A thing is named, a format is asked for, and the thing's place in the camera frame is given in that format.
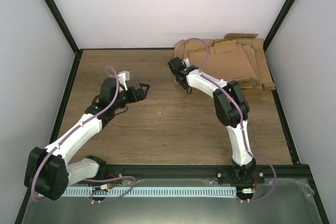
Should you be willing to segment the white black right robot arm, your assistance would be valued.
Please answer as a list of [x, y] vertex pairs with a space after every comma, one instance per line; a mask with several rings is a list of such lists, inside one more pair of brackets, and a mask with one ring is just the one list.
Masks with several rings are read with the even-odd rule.
[[233, 177], [238, 183], [248, 182], [256, 169], [256, 160], [247, 132], [250, 108], [239, 83], [216, 79], [178, 57], [167, 65], [181, 88], [198, 89], [213, 99], [217, 119], [228, 130], [233, 152]]

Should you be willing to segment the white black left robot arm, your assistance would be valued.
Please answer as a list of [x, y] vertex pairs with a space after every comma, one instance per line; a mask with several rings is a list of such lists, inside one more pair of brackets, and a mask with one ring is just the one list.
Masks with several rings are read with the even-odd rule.
[[68, 186], [78, 182], [102, 184], [107, 178], [106, 162], [89, 155], [71, 163], [73, 156], [115, 117], [118, 109], [142, 101], [150, 89], [138, 83], [127, 87], [122, 76], [106, 78], [80, 120], [63, 136], [45, 148], [34, 148], [28, 156], [24, 185], [33, 200], [41, 194], [50, 200], [61, 197]]

